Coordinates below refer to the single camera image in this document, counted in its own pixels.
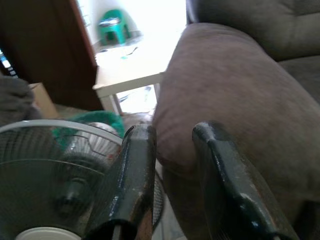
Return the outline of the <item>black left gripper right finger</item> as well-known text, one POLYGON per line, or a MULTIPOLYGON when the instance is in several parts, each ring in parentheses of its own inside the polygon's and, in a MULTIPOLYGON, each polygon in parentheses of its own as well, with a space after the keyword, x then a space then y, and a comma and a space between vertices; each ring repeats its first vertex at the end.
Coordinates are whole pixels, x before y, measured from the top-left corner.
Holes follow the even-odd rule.
POLYGON ((297 240, 268 184, 217 122, 192 130, 212 240, 297 240))

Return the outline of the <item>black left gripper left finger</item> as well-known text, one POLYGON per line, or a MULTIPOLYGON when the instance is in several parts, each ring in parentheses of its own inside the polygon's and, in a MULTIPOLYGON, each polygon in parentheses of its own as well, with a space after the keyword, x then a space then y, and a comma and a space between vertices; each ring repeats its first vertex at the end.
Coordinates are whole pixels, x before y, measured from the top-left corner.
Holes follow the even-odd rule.
POLYGON ((156 130, 132 126, 120 153, 94 190, 86 240, 150 240, 156 163, 156 130))

